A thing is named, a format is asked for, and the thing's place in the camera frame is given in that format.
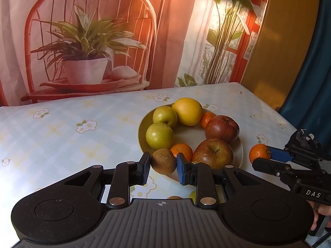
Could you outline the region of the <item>person's right hand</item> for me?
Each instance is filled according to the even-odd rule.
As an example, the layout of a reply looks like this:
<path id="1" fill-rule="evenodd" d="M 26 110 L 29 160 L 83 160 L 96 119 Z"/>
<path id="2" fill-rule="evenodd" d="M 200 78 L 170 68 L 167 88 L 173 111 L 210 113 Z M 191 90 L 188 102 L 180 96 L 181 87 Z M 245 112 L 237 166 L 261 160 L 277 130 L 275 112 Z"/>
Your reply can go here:
<path id="1" fill-rule="evenodd" d="M 320 216 L 331 216 L 331 206 L 308 201 L 314 210 L 314 222 L 310 230 L 315 230 Z"/>

